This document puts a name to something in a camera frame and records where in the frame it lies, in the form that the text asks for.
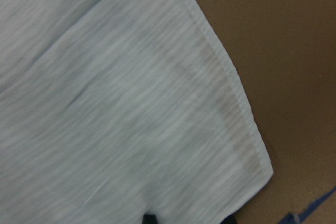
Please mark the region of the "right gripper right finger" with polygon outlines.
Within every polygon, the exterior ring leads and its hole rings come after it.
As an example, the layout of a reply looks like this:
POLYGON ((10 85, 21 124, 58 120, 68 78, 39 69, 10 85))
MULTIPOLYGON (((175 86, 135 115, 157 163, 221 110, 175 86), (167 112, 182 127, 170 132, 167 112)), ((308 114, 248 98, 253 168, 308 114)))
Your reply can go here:
POLYGON ((229 215, 220 224, 237 224, 234 215, 229 215))

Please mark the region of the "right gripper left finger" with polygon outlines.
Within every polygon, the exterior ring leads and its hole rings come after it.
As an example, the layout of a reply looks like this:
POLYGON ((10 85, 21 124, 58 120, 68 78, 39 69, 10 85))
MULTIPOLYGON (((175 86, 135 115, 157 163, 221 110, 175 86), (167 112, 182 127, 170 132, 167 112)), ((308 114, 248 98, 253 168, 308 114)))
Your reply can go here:
POLYGON ((156 215, 144 214, 142 218, 142 224, 158 224, 156 215))

